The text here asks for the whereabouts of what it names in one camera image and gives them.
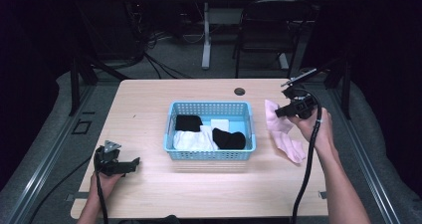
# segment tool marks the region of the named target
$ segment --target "dark background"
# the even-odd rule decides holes
[[[145,16],[153,18],[149,23],[161,25],[161,29],[177,36],[177,14],[189,6],[174,4],[150,2],[145,6]],[[168,6],[174,8],[174,13],[157,15],[167,11]],[[85,16],[90,17],[91,23],[87,24]],[[102,6],[69,0],[1,0],[0,17],[3,188],[54,105],[59,90],[56,78],[70,69],[73,59],[81,54],[96,59],[141,57],[142,38],[132,33],[132,24],[121,3]],[[121,18],[128,22],[117,23]],[[165,18],[172,23],[163,22]],[[419,196],[421,21],[420,0],[322,5],[302,64],[319,67],[347,54],[352,81],[364,92],[383,130],[388,158]],[[92,25],[102,35],[108,35],[105,43],[114,46],[112,49],[98,45],[101,42],[90,31]]]

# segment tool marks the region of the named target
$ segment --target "pink towel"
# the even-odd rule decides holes
[[[302,143],[290,139],[288,133],[294,124],[285,116],[277,117],[275,110],[279,107],[278,104],[265,100],[267,129],[271,132],[277,148],[285,152],[291,161],[301,163],[307,157],[302,149]]]

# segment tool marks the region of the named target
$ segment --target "white cloth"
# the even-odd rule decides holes
[[[201,125],[201,131],[177,131],[173,138],[173,146],[184,151],[214,151],[218,145],[212,139],[212,127]]]

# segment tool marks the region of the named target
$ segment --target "basket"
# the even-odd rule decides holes
[[[212,118],[227,119],[229,132],[240,131],[245,135],[245,148],[214,151],[175,149],[173,137],[179,114],[198,115],[204,125],[210,125]],[[248,160],[257,145],[251,106],[246,102],[174,102],[168,111],[163,145],[173,160]]]

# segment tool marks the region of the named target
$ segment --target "gray carpet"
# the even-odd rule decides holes
[[[201,68],[203,41],[189,43],[173,38],[163,38],[158,40],[156,46],[149,49],[147,53],[168,67],[192,78],[234,78],[234,60],[231,59],[234,37],[233,28],[216,28],[212,34],[211,67],[207,71]],[[189,37],[189,40],[194,41],[197,38]],[[298,57],[301,56],[305,46],[306,41],[303,41]],[[120,63],[121,61],[108,62],[109,65],[116,68],[120,67]],[[158,79],[157,73],[146,59],[135,66],[123,67],[118,70],[134,79]],[[163,79],[171,79],[162,70],[159,71]],[[4,223],[7,220],[16,223],[29,223],[35,208],[46,194],[76,166],[92,155],[118,86],[118,81],[109,74],[101,70],[96,70],[96,72],[100,81],[95,87],[86,87],[81,82],[83,102],[79,112],[74,117],[68,117],[68,113],[71,110],[70,75],[64,74],[58,78],[61,90],[54,110],[18,170],[0,193],[0,202],[2,203],[0,220],[4,220]],[[298,68],[295,67],[294,74],[297,73]],[[241,78],[283,78],[285,75],[286,73],[284,72],[259,74],[242,72]],[[356,152],[353,148],[354,144],[350,139],[350,130],[347,128],[347,124],[351,124],[355,128],[359,140],[364,145],[380,182],[385,188],[384,191],[391,201],[398,220],[401,223],[422,223],[422,202],[417,195],[401,182],[394,167],[386,158],[382,132],[365,101],[364,95],[359,88],[352,86],[350,96],[352,121],[344,121],[342,113],[338,110],[337,91],[325,90],[321,84],[322,78],[323,76],[313,78],[307,83],[307,88],[316,93],[322,104],[332,113],[335,142],[341,161],[347,175],[361,197],[371,221],[373,223],[398,223],[395,220],[393,222],[385,221],[385,216],[380,211],[377,200],[374,198],[370,185],[368,185],[367,177],[363,174],[356,158]],[[40,163],[58,142],[63,144],[63,148],[56,150],[57,159],[48,160],[54,165],[50,170],[46,171],[46,174],[48,174],[47,178],[33,180],[34,173],[39,171]],[[76,222],[70,217],[70,210],[73,205],[72,195],[78,191],[87,166],[87,163],[84,164],[52,193],[38,210],[33,223]],[[33,185],[27,186],[32,181],[35,181]],[[26,189],[32,191],[31,196],[23,195]],[[110,223],[118,223],[119,221],[111,220]],[[281,219],[231,220],[231,223],[274,223],[274,221],[283,223]],[[212,222],[227,223],[228,221],[214,220]],[[298,223],[327,223],[327,218],[301,217]]]

